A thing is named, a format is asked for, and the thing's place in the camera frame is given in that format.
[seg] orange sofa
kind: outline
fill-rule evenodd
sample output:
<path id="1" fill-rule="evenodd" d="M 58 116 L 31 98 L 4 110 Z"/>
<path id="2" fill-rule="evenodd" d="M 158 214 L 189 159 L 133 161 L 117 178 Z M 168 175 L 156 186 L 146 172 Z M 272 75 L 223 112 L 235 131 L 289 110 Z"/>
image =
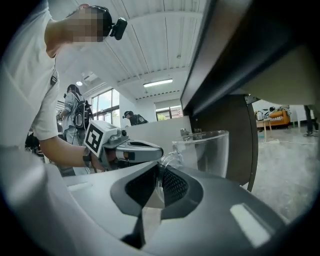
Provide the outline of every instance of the orange sofa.
<path id="1" fill-rule="evenodd" d="M 281 126 L 281 125 L 288 125 L 290 123 L 290 116 L 287 115 L 287 112 L 285 110 L 282 111 L 282 118 L 277 119 L 277 118 L 272 118 L 275 113 L 271 113 L 269 118 L 270 118 L 270 124 L 271 126 Z"/>

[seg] person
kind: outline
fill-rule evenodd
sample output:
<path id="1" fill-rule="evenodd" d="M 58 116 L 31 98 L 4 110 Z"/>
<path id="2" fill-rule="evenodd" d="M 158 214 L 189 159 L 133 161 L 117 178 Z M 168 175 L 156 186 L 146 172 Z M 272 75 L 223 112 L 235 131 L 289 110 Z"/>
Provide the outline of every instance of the person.
<path id="1" fill-rule="evenodd" d="M 78 106 L 76 95 L 80 101 L 84 101 L 84 97 L 75 84 L 70 84 L 67 88 L 65 96 L 64 110 L 57 115 L 57 120 L 62 120 L 62 132 L 66 141 L 72 145 L 83 146 L 86 131 L 77 130 L 74 124 L 75 111 Z M 90 174 L 87 167 L 73 167 L 75 175 Z"/>
<path id="2" fill-rule="evenodd" d="M 316 115 L 314 115 L 314 121 L 312 121 L 311 108 L 312 108 L 312 106 L 304 105 L 304 111 L 305 111 L 305 116 L 306 116 L 306 125 L 307 125 L 307 131 L 306 131 L 305 136 L 314 136 L 314 129 L 316 132 L 318 132 L 318 130 L 319 130 L 319 125 L 317 123 Z"/>
<path id="3" fill-rule="evenodd" d="M 0 146 L 24 146 L 32 126 L 44 155 L 70 167 L 103 170 L 85 146 L 71 145 L 58 137 L 56 104 L 59 74 L 56 57 L 65 46 L 101 42 L 113 31 L 107 8 L 81 4 L 62 20 L 53 20 L 48 1 L 41 1 L 11 39 L 0 63 L 0 102 L 6 109 L 0 125 Z M 114 150 L 106 152 L 112 163 Z"/>
<path id="4" fill-rule="evenodd" d="M 124 112 L 124 115 L 122 118 L 126 118 L 130 120 L 131 126 L 137 126 L 137 125 L 142 125 L 149 123 L 146 119 L 144 119 L 141 115 L 139 114 L 134 114 L 132 111 L 126 111 Z"/>

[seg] black mesh grill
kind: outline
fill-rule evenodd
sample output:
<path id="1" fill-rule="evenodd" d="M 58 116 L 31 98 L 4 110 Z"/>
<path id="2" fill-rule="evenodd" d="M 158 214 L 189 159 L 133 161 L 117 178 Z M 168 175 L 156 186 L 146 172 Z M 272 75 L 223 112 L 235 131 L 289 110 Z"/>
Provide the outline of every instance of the black mesh grill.
<path id="1" fill-rule="evenodd" d="M 125 192 L 142 207 L 146 205 L 155 190 L 157 170 L 155 166 L 125 186 Z"/>
<path id="2" fill-rule="evenodd" d="M 184 179 L 167 169 L 163 175 L 162 187 L 166 207 L 183 198 L 189 188 Z"/>

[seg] hand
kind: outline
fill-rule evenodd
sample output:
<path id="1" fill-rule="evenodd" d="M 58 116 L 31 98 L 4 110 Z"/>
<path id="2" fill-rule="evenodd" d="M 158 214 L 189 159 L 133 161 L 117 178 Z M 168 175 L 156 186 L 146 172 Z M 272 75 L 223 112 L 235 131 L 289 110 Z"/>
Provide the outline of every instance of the hand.
<path id="1" fill-rule="evenodd" d="M 116 151 L 114 149 L 108 149 L 106 151 L 106 158 L 108 159 L 108 162 L 112 162 L 114 161 L 117 157 L 116 157 Z M 98 169 L 98 170 L 104 170 L 105 168 L 101 165 L 101 163 L 99 162 L 98 157 L 96 157 L 94 154 L 92 154 L 91 152 L 91 162 L 94 168 Z"/>

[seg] fluorescent light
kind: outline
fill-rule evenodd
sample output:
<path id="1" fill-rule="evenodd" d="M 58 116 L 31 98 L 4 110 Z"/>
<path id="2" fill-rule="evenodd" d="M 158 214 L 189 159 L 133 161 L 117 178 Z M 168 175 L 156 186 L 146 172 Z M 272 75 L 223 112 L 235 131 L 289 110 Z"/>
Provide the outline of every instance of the fluorescent light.
<path id="1" fill-rule="evenodd" d="M 155 110 L 155 112 L 158 112 L 158 111 L 163 111 L 163 110 L 169 110 L 170 108 L 169 107 L 165 107 L 165 108 L 158 108 Z"/>
<path id="2" fill-rule="evenodd" d="M 164 85 L 164 84 L 169 84 L 169 83 L 172 83 L 172 82 L 173 82 L 173 79 L 166 79 L 166 80 L 157 81 L 157 82 L 145 83 L 143 86 L 145 88 L 147 88 L 147 87 L 150 87 L 150 86 Z"/>
<path id="3" fill-rule="evenodd" d="M 170 109 L 174 109 L 174 108 L 181 108 L 181 105 L 179 106 L 171 106 Z"/>

